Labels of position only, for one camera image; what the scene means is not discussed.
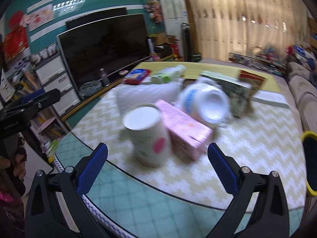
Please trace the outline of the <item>person's left hand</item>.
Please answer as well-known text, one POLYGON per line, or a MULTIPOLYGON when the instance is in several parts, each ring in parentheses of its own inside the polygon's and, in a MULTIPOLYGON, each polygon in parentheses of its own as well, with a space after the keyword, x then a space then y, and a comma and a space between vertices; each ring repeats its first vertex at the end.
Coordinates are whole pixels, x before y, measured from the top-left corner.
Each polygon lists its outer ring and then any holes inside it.
POLYGON ((24 156, 22 161, 27 160, 25 139, 21 133, 1 140, 1 158, 10 162, 7 168, 1 167, 1 188, 4 188, 4 191, 8 192, 14 199, 20 198, 26 190, 23 179, 14 175, 14 168, 19 164, 17 155, 24 156))

